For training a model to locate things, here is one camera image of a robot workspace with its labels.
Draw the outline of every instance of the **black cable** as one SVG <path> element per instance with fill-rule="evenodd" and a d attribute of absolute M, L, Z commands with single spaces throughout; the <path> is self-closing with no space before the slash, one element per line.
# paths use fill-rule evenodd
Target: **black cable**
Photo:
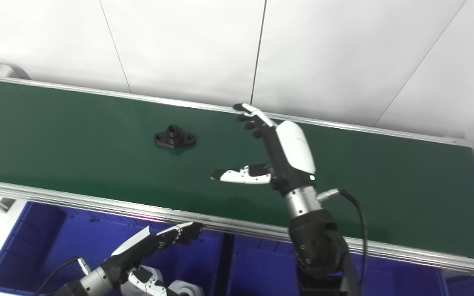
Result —
<path fill-rule="evenodd" d="M 43 290 L 43 288 L 45 288 L 45 286 L 47 285 L 47 283 L 49 283 L 49 281 L 51 281 L 52 277 L 54 277 L 60 270 L 62 270 L 64 267 L 68 266 L 69 264 L 73 263 L 73 262 L 76 262 L 78 261 L 79 257 L 78 256 L 74 256 L 70 259 L 68 259 L 67 261 L 63 262 L 62 264 L 60 264 L 60 266 L 58 266 L 58 268 L 56 268 L 46 279 L 45 281 L 43 281 L 43 283 L 40 285 L 40 287 L 36 290 L 36 292 L 34 293 L 33 296 L 38 296 L 41 291 Z"/>
<path fill-rule="evenodd" d="M 363 240 L 363 261 L 361 265 L 361 276 L 360 276 L 360 289 L 363 287 L 363 280 L 365 279 L 365 274 L 367 273 L 367 223 L 365 222 L 365 217 L 363 216 L 363 212 L 361 211 L 361 206 L 358 200 L 348 193 L 347 190 L 338 189 L 339 193 L 345 197 L 354 207 L 358 210 L 358 216 L 361 221 L 361 228 L 363 231 L 362 240 Z"/>

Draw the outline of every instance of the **cable connector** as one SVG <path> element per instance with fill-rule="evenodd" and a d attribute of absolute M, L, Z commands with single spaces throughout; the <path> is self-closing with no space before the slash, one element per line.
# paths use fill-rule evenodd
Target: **cable connector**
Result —
<path fill-rule="evenodd" d="M 322 193 L 318 194 L 316 199 L 319 202 L 324 202 L 324 201 L 329 200 L 331 197 L 334 197 L 336 195 L 341 195 L 339 190 L 338 189 L 331 189 L 331 190 L 328 190 L 328 191 L 325 191 L 325 192 L 322 192 Z"/>
<path fill-rule="evenodd" d="M 87 262 L 83 260 L 83 257 L 78 258 L 78 264 L 81 268 L 81 271 L 83 271 L 85 275 L 89 275 L 89 273 L 91 273 L 91 268 L 87 265 Z"/>

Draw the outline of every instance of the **blue storage bin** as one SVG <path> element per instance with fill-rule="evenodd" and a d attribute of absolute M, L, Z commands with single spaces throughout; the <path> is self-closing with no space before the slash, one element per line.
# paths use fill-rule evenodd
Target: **blue storage bin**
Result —
<path fill-rule="evenodd" d="M 474 296 L 474 277 L 449 277 L 447 287 L 450 296 Z"/>
<path fill-rule="evenodd" d="M 158 232 L 171 225 L 127 217 L 28 203 L 0 251 L 0 292 L 30 296 L 62 262 L 75 255 L 98 267 L 143 227 Z M 143 262 L 162 271 L 166 284 L 179 279 L 212 296 L 217 282 L 222 234 L 204 230 L 189 246 L 174 245 Z M 42 291 L 81 278 L 77 264 L 62 269 Z M 120 296 L 119 290 L 110 295 Z"/>
<path fill-rule="evenodd" d="M 292 244 L 236 236 L 228 296 L 298 295 Z M 361 256 L 354 255 L 361 268 Z M 441 270 L 370 258 L 363 296 L 447 296 Z"/>

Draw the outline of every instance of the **white wall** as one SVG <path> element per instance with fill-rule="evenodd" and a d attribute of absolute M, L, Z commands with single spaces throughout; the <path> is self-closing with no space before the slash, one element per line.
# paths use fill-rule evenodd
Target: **white wall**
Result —
<path fill-rule="evenodd" d="M 32 79 L 247 102 L 264 0 L 0 1 Z M 269 0 L 253 103 L 474 143 L 474 0 Z"/>

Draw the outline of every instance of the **robotic hand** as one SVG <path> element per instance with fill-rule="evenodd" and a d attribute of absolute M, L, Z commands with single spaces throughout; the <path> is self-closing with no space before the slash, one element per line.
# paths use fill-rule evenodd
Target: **robotic hand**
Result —
<path fill-rule="evenodd" d="M 348 194 L 330 190 L 317 195 L 316 166 L 301 127 L 291 121 L 276 124 L 261 110 L 247 104 L 233 107 L 243 112 L 244 129 L 255 129 L 253 136 L 265 143 L 273 168 L 265 164 L 214 170 L 211 178 L 223 182 L 271 184 L 286 200 L 292 217 L 288 233 L 297 259 L 297 277 L 302 296 L 360 295 L 356 270 L 345 239 L 337 231 L 331 214 L 320 200 Z"/>
<path fill-rule="evenodd" d="M 145 258 L 172 244 L 191 244 L 190 240 L 199 238 L 202 227 L 202 223 L 182 223 L 156 236 L 151 235 L 149 227 L 146 227 L 121 244 L 98 268 L 79 280 L 67 283 L 54 296 L 105 296 L 127 281 L 151 296 L 177 296 L 156 275 L 140 268 L 140 264 Z"/>

